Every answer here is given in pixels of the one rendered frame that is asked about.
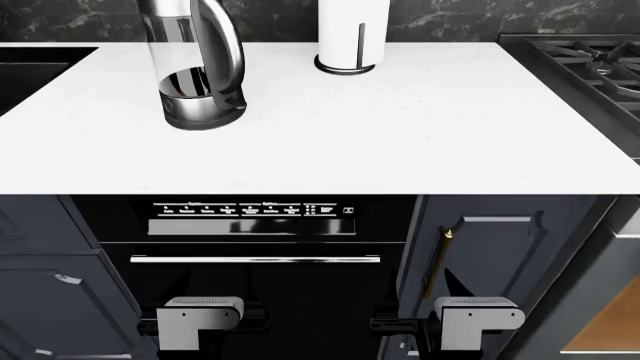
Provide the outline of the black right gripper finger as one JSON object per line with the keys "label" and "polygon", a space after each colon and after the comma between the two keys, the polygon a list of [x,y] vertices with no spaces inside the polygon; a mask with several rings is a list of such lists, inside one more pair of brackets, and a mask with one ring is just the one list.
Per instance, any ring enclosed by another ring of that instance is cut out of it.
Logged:
{"label": "black right gripper finger", "polygon": [[444,276],[451,297],[474,297],[475,295],[465,287],[448,268],[444,269]]}
{"label": "black right gripper finger", "polygon": [[397,296],[396,277],[396,272],[390,272],[385,293],[375,307],[376,318],[396,318],[398,315],[399,300]]}

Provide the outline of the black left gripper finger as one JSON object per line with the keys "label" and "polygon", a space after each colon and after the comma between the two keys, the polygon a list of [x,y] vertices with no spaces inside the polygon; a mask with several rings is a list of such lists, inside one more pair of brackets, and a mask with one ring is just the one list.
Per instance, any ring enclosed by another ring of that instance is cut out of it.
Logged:
{"label": "black left gripper finger", "polygon": [[177,296],[199,296],[196,280],[197,273],[192,268],[185,269],[185,272],[178,279]]}
{"label": "black left gripper finger", "polygon": [[245,302],[249,305],[264,305],[263,296],[256,280],[255,269],[249,268],[245,272]]}

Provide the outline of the glass and chrome electric kettle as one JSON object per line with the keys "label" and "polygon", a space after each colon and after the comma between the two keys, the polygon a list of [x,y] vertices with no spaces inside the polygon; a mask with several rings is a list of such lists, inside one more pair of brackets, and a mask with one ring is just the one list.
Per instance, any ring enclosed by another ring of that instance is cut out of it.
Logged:
{"label": "glass and chrome electric kettle", "polygon": [[136,0],[169,125],[204,131],[246,111],[226,103],[243,94],[245,56],[221,0]]}

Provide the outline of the black dishwasher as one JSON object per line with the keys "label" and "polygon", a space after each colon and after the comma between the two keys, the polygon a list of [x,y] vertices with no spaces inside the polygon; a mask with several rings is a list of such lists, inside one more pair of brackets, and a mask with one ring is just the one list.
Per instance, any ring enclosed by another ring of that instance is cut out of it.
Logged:
{"label": "black dishwasher", "polygon": [[220,360],[377,360],[412,195],[76,195],[145,317],[177,296],[236,296]]}

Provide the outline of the dark blue cabinet door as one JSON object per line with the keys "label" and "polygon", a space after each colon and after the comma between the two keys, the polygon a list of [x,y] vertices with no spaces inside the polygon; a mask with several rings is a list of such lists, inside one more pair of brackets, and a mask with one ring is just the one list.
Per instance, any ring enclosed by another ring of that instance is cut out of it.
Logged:
{"label": "dark blue cabinet door", "polygon": [[133,353],[137,305],[102,251],[0,254],[0,321],[59,356]]}
{"label": "dark blue cabinet door", "polygon": [[[405,242],[396,278],[400,317],[426,317],[447,294],[444,269],[477,296],[502,296],[529,317],[591,236],[617,198],[613,195],[419,195],[392,207]],[[428,299],[423,278],[439,227],[453,239]],[[487,335],[486,360],[503,353],[520,331]]]}

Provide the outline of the steel oven range front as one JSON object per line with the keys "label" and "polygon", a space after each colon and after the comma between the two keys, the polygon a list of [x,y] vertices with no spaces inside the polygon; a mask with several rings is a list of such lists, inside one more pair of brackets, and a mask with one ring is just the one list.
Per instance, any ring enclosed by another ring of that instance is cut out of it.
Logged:
{"label": "steel oven range front", "polygon": [[505,360],[640,360],[640,195],[622,196],[505,350]]}

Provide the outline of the dark blue cabinet drawer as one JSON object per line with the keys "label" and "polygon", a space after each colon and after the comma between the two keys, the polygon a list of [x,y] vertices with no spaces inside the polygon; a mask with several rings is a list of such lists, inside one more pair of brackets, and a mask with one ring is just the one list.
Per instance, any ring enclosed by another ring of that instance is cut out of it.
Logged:
{"label": "dark blue cabinet drawer", "polygon": [[0,254],[89,254],[100,248],[69,195],[0,195]]}

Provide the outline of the black gas stove cooktop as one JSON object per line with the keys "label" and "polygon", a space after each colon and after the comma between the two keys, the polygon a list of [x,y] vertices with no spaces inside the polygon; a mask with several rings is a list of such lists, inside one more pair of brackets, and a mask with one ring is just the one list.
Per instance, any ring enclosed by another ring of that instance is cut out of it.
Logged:
{"label": "black gas stove cooktop", "polygon": [[501,34],[498,44],[640,165],[640,35]]}

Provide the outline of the black paper towel holder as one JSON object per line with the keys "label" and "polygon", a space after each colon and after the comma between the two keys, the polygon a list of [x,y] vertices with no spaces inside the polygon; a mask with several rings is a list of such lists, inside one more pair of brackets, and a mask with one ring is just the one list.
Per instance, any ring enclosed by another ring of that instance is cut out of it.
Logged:
{"label": "black paper towel holder", "polygon": [[318,54],[314,65],[319,71],[339,76],[365,74],[375,68],[365,65],[366,24],[324,26],[319,29]]}

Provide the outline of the black kitchen sink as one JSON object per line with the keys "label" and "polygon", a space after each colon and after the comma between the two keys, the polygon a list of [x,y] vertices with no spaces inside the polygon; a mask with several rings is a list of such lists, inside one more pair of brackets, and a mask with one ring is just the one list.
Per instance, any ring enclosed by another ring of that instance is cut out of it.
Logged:
{"label": "black kitchen sink", "polygon": [[97,47],[0,47],[0,117]]}

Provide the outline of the white paper towel roll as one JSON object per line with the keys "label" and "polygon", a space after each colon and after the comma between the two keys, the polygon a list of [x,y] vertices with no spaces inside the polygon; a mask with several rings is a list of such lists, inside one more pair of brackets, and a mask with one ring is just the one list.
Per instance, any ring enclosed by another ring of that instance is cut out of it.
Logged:
{"label": "white paper towel roll", "polygon": [[383,61],[390,0],[318,0],[317,68],[355,75]]}

